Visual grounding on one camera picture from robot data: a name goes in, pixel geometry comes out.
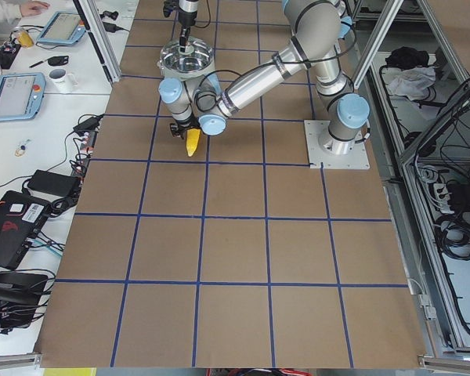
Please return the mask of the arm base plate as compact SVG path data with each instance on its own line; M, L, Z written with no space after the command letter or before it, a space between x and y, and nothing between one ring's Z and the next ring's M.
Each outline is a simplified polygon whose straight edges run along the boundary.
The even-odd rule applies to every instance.
M356 137L339 141L329 134L329 121L305 120L309 167L333 170L368 170L370 163L359 129Z

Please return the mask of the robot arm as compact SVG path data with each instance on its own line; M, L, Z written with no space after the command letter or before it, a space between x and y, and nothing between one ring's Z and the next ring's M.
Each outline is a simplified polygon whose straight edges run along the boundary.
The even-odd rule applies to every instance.
M339 40L353 29L342 1L284 1L282 10L291 27L287 46L267 62L239 75L221 88L212 47L194 38L196 1L166 1L164 16L178 14L179 38L165 45L158 66L161 101L174 121L170 132L186 141L193 155L201 134L217 136L226 129L228 118L256 101L300 71L314 70L316 93L326 107L330 123L318 136L319 147L333 155L346 155L370 133L361 129L370 108L354 92L343 72Z
M179 35L179 51L186 52L190 37L190 29L196 23L198 1L197 0L167 0L163 1L162 12L169 18L173 11L178 13L178 21L181 24Z

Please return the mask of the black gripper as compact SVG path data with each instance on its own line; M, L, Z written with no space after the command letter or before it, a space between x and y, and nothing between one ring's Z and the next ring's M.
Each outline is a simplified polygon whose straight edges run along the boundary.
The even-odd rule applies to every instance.
M185 121L175 120L174 123L169 124L169 128L173 137L182 138L188 129L200 128L200 125L197 119Z
M188 46L188 37L190 36L190 29L196 23L196 13L179 12L179 22L181 23L181 34L179 38L179 51L186 52Z

